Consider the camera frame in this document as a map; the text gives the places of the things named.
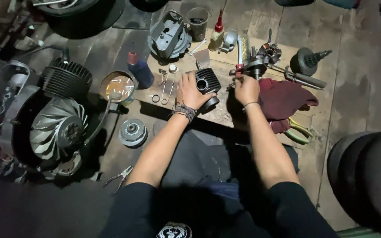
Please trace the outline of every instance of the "pliers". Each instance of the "pliers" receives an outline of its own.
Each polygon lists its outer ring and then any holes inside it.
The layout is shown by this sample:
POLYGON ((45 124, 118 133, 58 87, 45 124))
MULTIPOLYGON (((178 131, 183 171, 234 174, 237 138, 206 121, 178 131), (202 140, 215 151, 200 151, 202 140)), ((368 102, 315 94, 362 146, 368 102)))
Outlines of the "pliers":
POLYGON ((297 130, 298 132, 300 132, 302 135, 304 135, 307 139, 305 138, 300 138, 299 136, 295 135, 294 133, 292 133, 290 130, 287 130, 285 132, 283 132, 289 139, 291 139, 292 141, 298 143, 298 144, 301 144, 301 145, 304 145, 306 143, 309 143, 310 140, 309 138, 312 137, 312 133, 305 127, 299 125, 297 122, 295 122, 292 118, 288 118, 288 122, 289 122, 289 126, 290 128, 292 129, 295 129, 297 130))
POLYGON ((128 176, 130 174, 130 172, 132 171, 133 167, 130 165, 127 169, 125 169, 123 172, 119 173, 118 175, 116 176, 113 176, 109 179, 107 179, 107 181, 105 181, 105 184, 103 185, 103 188, 105 188, 111 181, 117 179, 117 178, 120 178, 121 177, 121 181, 119 183, 119 186, 117 187, 117 189, 111 193, 111 196, 113 196, 121 187, 121 185, 123 184, 123 181, 126 180, 126 176, 128 176))

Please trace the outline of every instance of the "spanner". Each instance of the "spanner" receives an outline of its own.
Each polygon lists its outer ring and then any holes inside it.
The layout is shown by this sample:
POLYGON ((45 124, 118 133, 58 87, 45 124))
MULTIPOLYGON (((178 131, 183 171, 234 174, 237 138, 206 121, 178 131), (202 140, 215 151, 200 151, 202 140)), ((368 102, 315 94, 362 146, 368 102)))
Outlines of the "spanner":
POLYGON ((199 43, 199 45, 196 46, 195 49, 193 49, 193 51, 189 52, 189 55, 190 55, 190 56, 193 56, 193 53, 194 53, 199 47, 201 47, 205 42, 207 42, 207 39, 204 39, 203 41, 201 41, 201 43, 199 43))

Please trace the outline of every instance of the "maroon cloth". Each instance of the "maroon cloth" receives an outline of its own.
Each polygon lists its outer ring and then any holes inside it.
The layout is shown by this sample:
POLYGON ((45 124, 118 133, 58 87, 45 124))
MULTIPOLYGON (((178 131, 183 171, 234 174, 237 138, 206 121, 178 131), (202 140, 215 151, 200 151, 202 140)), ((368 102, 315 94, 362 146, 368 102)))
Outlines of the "maroon cloth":
POLYGON ((274 133, 289 129, 288 118, 299 109, 308 111, 317 106, 317 98, 307 89, 287 80, 276 81, 271 78, 260 79, 258 102, 267 121, 272 122, 274 133))

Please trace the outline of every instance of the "wrist bracelet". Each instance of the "wrist bracelet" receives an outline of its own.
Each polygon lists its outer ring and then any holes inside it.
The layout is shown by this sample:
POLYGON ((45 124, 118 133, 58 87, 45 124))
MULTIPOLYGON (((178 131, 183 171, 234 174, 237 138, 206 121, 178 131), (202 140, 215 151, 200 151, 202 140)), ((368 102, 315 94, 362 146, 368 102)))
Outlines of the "wrist bracelet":
POLYGON ((248 106, 249 104, 252 104, 252 103, 256 103, 256 104, 258 104, 258 102, 250 102, 250 103, 246 103, 246 104, 243 106, 242 111, 245 111, 246 106, 248 106))
POLYGON ((176 113, 184 115, 189 120, 189 124, 190 124, 193 118, 195 117, 196 112, 197 111, 195 109, 186 106, 184 102, 182 104, 177 102, 170 115, 173 115, 176 113))

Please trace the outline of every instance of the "flywheel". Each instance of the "flywheel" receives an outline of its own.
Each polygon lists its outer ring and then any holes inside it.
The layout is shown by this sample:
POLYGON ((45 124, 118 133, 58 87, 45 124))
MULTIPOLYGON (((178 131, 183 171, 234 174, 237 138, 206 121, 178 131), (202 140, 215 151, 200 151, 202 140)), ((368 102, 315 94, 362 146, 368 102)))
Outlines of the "flywheel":
POLYGON ((30 145, 44 160, 58 160, 64 149, 80 141, 87 127, 85 109, 75 100, 52 99, 32 123, 30 145))

